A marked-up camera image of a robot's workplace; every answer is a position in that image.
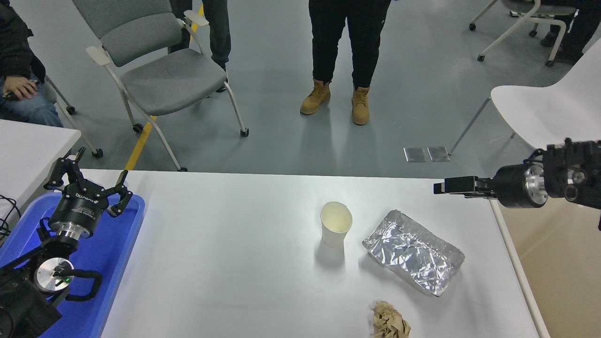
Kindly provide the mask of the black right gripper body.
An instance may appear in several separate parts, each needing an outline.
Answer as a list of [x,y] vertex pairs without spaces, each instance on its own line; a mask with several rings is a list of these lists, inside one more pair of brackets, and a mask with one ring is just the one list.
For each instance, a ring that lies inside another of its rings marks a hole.
[[528,208],[529,197],[525,187],[528,165],[517,164],[498,169],[490,181],[490,189],[496,199],[508,208]]

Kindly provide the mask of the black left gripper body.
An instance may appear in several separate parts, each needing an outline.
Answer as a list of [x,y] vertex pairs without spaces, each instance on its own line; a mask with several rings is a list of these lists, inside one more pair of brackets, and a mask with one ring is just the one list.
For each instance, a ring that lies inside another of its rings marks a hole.
[[100,191],[86,188],[82,191],[75,185],[69,185],[62,191],[49,226],[55,232],[65,224],[82,227],[86,235],[94,235],[104,210],[108,208],[108,198],[99,196]]

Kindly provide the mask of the person's hand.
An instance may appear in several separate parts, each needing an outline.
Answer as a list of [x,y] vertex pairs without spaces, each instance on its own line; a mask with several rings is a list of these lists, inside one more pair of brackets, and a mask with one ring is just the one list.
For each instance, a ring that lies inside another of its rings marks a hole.
[[31,99],[38,94],[36,81],[22,76],[8,76],[4,82],[3,98],[8,100]]

